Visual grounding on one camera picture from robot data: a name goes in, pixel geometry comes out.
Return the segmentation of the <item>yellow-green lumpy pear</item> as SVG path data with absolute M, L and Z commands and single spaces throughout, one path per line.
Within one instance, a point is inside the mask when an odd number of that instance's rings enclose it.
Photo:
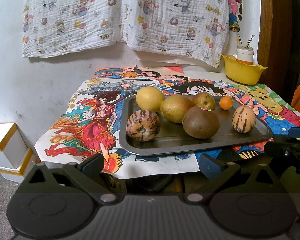
M 170 95 L 160 106 L 161 114 L 168 121 L 181 123 L 185 113 L 195 104 L 183 95 Z

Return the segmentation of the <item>dark metal baking tray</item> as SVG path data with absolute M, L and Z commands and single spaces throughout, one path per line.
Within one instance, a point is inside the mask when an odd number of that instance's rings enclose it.
M 256 125 L 249 133 L 238 133 L 232 127 L 232 116 L 235 110 L 241 105 L 233 100 L 233 106 L 225 111 L 219 106 L 220 96 L 215 96 L 216 110 L 220 122 L 218 132 L 210 139 L 196 139 L 189 136 L 182 127 L 182 124 L 174 124 L 158 113 L 160 119 L 160 132 L 147 142 L 138 142 L 126 135 L 126 124 L 131 114 L 140 108 L 134 96 L 124 101 L 122 108 L 119 144 L 127 152 L 135 155 L 168 155 L 181 152 L 193 152 L 197 150 L 209 150 L 213 148 L 250 144 L 270 139 L 273 135 L 271 129 L 260 118 L 256 118 Z

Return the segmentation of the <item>brown wooden door frame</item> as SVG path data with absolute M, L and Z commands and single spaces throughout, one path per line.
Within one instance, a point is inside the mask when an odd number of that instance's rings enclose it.
M 257 58 L 266 67 L 261 82 L 276 93 L 283 90 L 292 38 L 292 0 L 261 0 Z

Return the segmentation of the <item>colourful cartoon table cloth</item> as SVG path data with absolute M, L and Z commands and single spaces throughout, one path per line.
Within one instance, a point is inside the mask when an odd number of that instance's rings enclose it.
M 123 104 L 143 87 L 165 95 L 196 95 L 206 91 L 230 96 L 253 108 L 275 135 L 300 127 L 300 113 L 265 85 L 237 86 L 195 70 L 177 67 L 108 67 L 95 72 L 71 97 L 68 109 L 35 144 L 42 161 L 81 163 L 95 154 L 104 157 L 104 172 L 119 179 L 199 171 L 200 151 L 169 156 L 138 156 L 119 143 Z

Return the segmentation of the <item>white gift box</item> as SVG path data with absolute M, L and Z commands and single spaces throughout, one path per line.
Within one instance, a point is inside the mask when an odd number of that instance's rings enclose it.
M 0 166 L 15 169 L 19 165 L 27 146 L 16 123 L 0 124 Z
M 36 165 L 37 157 L 34 155 L 33 150 L 28 148 L 20 160 L 17 168 L 7 168 L 0 166 L 0 174 L 9 181 L 21 183 L 32 168 Z

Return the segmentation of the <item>round yellow pear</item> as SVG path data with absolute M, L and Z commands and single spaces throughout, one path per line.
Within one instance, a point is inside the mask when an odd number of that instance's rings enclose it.
M 155 87 L 143 87 L 136 94 L 136 103 L 141 109 L 158 112 L 160 106 L 165 100 L 161 90 Z

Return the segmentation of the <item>brown kiwi with sticker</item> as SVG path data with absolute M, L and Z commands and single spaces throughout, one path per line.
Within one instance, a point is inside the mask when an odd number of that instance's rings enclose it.
M 197 139 L 209 139 L 220 128 L 217 114 L 199 106 L 194 106 L 185 113 L 182 124 L 184 131 Z

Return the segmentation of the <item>white printed muslin cloth right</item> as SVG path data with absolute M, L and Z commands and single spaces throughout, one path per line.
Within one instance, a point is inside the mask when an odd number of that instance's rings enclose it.
M 123 41 L 133 50 L 218 68 L 229 40 L 228 0 L 123 0 Z

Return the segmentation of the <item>dark striped pepino melon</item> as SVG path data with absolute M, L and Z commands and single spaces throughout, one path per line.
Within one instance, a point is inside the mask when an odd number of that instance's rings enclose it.
M 149 110 L 138 110 L 130 115 L 126 124 L 126 134 L 134 140 L 146 142 L 154 139 L 160 132 L 158 115 Z

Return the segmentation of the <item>white printed muslin cloth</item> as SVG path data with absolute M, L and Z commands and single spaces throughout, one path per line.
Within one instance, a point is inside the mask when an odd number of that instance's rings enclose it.
M 127 0 L 24 0 L 24 58 L 49 58 L 126 42 Z
M 229 40 L 228 0 L 123 0 L 123 41 L 133 50 L 218 68 Z

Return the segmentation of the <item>white printed muslin cloth left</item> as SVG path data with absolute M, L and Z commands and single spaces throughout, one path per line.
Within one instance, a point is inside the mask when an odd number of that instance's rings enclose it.
M 24 58 L 49 58 L 126 42 L 127 0 L 24 0 Z

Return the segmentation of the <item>small orange kumquat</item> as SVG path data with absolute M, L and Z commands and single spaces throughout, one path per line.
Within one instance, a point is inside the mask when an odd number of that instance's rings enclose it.
M 221 107 L 221 109 L 228 111 L 233 106 L 232 98 L 229 96 L 222 97 L 219 101 L 219 106 Z

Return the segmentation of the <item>brownish green pear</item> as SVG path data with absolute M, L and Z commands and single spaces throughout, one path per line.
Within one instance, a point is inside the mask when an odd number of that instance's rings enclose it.
M 211 96 L 207 92 L 198 93 L 197 95 L 195 95 L 192 98 L 192 101 L 196 106 L 210 109 L 212 111 L 214 111 L 216 109 L 216 102 L 215 102 L 213 96 Z

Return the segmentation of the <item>pale striped pepino melon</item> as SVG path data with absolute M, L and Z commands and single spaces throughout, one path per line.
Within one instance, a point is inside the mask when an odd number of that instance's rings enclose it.
M 239 106 L 232 117 L 232 127 L 238 133 L 252 131 L 256 124 L 256 115 L 249 106 Z

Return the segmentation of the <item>yellow plastic bowl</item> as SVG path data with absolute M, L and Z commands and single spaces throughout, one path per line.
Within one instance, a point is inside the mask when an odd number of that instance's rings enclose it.
M 244 85 L 255 85 L 258 83 L 262 73 L 267 67 L 257 65 L 248 65 L 242 62 L 237 62 L 233 55 L 223 55 L 224 68 L 226 76 Z

